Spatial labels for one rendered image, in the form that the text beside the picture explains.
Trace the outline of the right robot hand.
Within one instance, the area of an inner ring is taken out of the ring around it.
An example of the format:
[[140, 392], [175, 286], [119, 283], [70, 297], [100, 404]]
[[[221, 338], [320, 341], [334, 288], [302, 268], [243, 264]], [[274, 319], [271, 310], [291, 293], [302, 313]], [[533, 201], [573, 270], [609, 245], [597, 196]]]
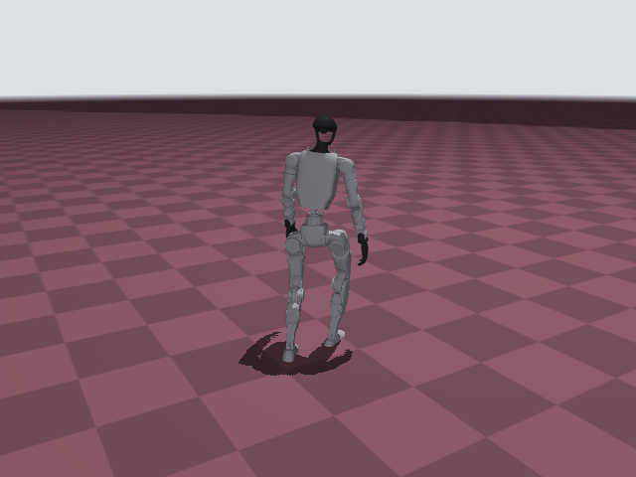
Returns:
[[368, 244], [367, 244], [368, 240], [369, 240], [368, 238], [365, 239], [364, 234], [362, 233], [358, 234], [358, 243], [360, 243], [362, 246], [362, 255], [363, 255], [363, 259], [360, 259], [361, 262], [359, 262], [358, 265], [363, 265], [367, 260], [368, 251], [369, 251]]

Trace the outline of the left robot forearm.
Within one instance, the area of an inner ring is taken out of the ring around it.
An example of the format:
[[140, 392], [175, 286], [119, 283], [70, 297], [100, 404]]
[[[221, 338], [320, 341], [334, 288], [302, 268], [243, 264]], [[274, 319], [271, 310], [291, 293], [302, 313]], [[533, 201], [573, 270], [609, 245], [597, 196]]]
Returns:
[[281, 201], [282, 201], [283, 211], [284, 211], [284, 221], [289, 220], [290, 225], [292, 226], [296, 222], [295, 209], [294, 209], [295, 201], [294, 199], [293, 200], [287, 199], [283, 197], [283, 195], [281, 196]]

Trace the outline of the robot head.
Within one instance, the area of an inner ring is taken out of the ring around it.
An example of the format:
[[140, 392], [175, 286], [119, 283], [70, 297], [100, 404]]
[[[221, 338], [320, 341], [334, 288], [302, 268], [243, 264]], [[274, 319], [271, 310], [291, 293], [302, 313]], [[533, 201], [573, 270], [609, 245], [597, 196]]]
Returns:
[[[330, 153], [328, 146], [333, 142], [337, 130], [335, 120], [328, 115], [320, 115], [314, 120], [313, 127], [315, 128], [317, 143], [315, 148], [310, 150], [310, 152]], [[319, 131], [321, 133], [327, 133], [327, 131], [333, 132], [331, 140], [329, 142], [321, 142], [319, 139]]]

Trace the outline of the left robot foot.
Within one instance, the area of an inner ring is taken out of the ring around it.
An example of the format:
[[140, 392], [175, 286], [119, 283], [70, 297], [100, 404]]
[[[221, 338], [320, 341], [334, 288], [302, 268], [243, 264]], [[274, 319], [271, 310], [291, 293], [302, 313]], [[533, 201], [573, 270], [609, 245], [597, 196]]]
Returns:
[[286, 346], [285, 346], [282, 360], [288, 363], [293, 362], [294, 357], [297, 355], [297, 353], [298, 353], [298, 346], [296, 344], [294, 344], [293, 350], [291, 350], [290, 345], [288, 346], [288, 349], [286, 349]]

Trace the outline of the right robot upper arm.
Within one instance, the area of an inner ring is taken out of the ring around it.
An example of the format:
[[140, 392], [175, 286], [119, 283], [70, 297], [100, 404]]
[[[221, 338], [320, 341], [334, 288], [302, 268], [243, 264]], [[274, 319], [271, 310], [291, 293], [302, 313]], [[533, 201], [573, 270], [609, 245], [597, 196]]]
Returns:
[[358, 198], [358, 182], [356, 175], [356, 167], [354, 162], [351, 159], [337, 157], [338, 159], [338, 169], [344, 173], [344, 183], [348, 193], [348, 197], [346, 197], [347, 207], [350, 209], [360, 207], [359, 198]]

